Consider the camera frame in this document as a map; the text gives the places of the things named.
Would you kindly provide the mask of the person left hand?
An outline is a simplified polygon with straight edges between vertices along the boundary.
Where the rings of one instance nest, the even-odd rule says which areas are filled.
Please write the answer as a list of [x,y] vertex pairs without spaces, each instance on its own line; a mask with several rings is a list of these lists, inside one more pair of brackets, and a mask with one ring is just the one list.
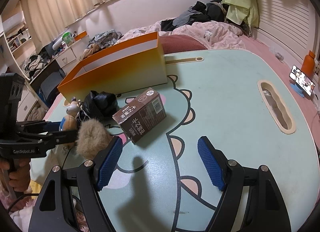
[[19,159],[15,172],[9,173],[8,184],[16,192],[25,192],[30,184],[30,159]]

